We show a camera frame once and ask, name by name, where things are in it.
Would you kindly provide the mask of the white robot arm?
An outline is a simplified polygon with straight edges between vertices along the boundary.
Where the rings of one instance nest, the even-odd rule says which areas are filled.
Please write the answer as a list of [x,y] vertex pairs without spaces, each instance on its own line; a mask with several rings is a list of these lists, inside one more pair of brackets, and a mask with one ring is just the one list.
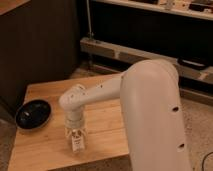
[[133,171],[192,171],[178,81],[174,65],[154,59],[92,88],[76,85],[59,99],[65,127],[83,126],[85,105],[118,98]]

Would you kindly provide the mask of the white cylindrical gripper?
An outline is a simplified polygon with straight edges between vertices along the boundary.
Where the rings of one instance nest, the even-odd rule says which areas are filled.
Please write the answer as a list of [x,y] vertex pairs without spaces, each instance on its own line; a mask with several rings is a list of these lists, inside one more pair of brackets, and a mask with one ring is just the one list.
[[[67,140],[69,140],[72,136],[72,130],[71,129],[79,129],[84,126],[85,120],[84,115],[82,112],[76,113],[76,112],[68,112],[65,115],[65,126],[69,129],[65,129],[65,137]],[[81,129],[81,134],[84,138],[87,136],[87,132],[85,128]]]

